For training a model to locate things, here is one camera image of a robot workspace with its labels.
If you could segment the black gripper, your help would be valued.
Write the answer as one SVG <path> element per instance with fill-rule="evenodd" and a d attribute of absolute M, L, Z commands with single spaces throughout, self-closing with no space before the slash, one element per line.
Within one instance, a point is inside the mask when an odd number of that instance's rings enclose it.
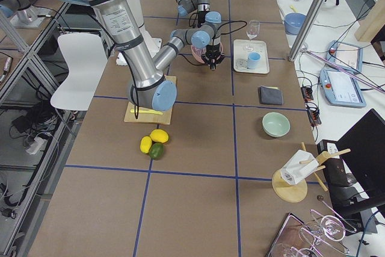
<path fill-rule="evenodd" d="M 209 10 L 205 10 L 205 11 L 198 11 L 197 12 L 197 26 L 198 27 L 201 27 L 204 23 L 205 23 L 205 17 L 206 15 L 209 13 Z"/>
<path fill-rule="evenodd" d="M 210 69 L 216 69 L 217 65 L 224 60 L 222 45 L 207 45 L 204 54 L 201 54 L 202 61 L 209 66 Z"/>

